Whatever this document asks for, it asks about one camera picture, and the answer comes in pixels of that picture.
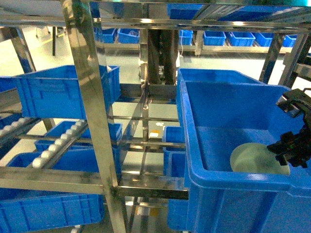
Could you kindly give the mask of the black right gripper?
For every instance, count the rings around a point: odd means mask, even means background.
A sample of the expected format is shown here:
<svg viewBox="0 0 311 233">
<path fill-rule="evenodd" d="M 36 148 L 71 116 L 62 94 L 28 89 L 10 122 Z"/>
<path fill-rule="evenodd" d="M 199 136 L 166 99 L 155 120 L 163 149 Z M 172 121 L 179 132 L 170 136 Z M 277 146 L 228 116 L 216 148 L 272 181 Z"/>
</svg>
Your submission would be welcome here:
<svg viewBox="0 0 311 233">
<path fill-rule="evenodd" d="M 304 125 L 297 134 L 286 132 L 280 140 L 268 145 L 267 149 L 275 154 L 280 165 L 307 168 L 311 158 L 311 97 L 306 94 L 310 88 L 293 89 L 282 94 L 276 105 L 287 115 L 296 118 L 303 115 Z"/>
</svg>

